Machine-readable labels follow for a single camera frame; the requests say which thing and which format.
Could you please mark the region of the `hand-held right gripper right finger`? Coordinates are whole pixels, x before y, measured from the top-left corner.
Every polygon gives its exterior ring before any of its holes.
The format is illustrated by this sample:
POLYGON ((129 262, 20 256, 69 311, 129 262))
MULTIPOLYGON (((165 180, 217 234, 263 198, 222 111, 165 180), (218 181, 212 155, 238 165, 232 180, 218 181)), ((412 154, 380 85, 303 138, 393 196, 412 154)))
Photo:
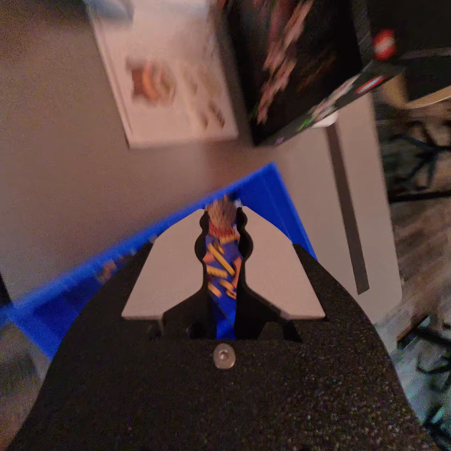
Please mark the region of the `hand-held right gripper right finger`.
POLYGON ((247 206, 237 210, 244 257, 237 322, 322 320, 326 317, 291 240, 247 206))

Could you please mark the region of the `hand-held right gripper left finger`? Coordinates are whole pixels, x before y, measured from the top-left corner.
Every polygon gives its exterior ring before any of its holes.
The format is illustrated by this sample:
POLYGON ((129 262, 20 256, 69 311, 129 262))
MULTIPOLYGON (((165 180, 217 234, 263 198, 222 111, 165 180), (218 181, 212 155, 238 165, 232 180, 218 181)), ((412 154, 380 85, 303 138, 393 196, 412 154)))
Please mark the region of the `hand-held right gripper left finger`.
POLYGON ((202 292, 204 267, 195 253, 204 210, 176 222, 154 241, 122 311, 126 320, 162 320, 174 307, 193 302, 193 315, 208 316, 210 298, 202 292))

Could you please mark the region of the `pile of bricks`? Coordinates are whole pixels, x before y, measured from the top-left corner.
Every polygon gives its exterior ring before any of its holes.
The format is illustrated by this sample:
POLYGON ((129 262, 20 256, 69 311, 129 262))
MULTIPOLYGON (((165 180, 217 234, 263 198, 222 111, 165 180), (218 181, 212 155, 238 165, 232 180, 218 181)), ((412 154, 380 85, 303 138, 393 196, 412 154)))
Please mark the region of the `pile of bricks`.
POLYGON ((243 257, 239 251, 237 204, 229 195, 212 201, 204 209, 202 234, 195 253, 206 270, 208 295, 224 310, 236 308, 237 287, 243 257))

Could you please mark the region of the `blue plastic bin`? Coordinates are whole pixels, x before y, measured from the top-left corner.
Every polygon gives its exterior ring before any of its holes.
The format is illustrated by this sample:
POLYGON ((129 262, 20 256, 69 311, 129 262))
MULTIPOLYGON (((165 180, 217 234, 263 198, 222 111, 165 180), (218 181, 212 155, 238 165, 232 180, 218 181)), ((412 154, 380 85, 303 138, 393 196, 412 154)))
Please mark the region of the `blue plastic bin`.
POLYGON ((244 206, 280 229, 293 244, 301 245, 317 259, 309 236, 276 163, 271 162, 250 175, 214 191, 182 209, 154 222, 61 277, 31 291, 17 302, 1 306, 0 325, 14 323, 48 358, 52 359, 67 331, 93 295, 103 286, 97 279, 108 261, 117 263, 133 256, 144 245, 194 211, 213 200, 232 194, 244 206))

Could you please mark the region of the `grey desk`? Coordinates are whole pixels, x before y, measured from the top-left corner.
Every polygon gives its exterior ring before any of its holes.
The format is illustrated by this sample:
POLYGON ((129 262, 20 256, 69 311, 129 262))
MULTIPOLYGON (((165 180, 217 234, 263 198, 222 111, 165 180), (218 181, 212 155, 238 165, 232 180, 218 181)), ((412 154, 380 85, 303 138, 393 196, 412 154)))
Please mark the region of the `grey desk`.
POLYGON ((12 299, 273 161, 319 262, 373 323, 401 302, 371 94, 276 148, 130 150, 81 3, 1 1, 1 274, 12 299))

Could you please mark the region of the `black office chair base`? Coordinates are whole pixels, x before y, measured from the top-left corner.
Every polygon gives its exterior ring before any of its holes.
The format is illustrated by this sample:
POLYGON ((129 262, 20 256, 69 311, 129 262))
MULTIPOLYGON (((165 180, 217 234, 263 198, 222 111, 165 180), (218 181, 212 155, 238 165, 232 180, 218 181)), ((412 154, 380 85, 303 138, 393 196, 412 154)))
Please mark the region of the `black office chair base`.
POLYGON ((450 321, 422 317, 397 341, 392 360, 416 417, 440 450, 451 449, 450 321))

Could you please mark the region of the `black office chair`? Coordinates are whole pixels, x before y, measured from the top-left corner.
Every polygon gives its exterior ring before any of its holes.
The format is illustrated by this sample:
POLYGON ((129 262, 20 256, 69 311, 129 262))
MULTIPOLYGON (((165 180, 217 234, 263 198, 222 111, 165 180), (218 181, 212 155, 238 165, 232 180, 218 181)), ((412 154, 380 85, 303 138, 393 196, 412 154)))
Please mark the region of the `black office chair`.
POLYGON ((380 153, 389 204, 450 200, 450 100, 381 122, 380 153))

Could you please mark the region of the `open building instruction booklet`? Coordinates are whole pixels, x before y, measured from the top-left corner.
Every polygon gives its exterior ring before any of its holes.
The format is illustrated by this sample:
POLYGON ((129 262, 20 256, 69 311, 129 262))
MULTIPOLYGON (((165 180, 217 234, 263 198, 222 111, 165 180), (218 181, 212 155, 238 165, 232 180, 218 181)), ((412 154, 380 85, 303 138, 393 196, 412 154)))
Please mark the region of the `open building instruction booklet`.
POLYGON ((213 1, 85 4, 131 148, 238 137, 213 1))

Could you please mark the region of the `dark building set box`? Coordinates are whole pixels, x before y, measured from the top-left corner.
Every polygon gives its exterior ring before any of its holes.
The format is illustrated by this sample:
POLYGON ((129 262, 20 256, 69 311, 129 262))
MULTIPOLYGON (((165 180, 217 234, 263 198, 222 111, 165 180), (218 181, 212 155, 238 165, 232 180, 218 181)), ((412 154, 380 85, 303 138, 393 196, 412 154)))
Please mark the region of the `dark building set box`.
POLYGON ((223 3, 252 142, 280 144, 397 76, 371 48, 366 1, 223 3))

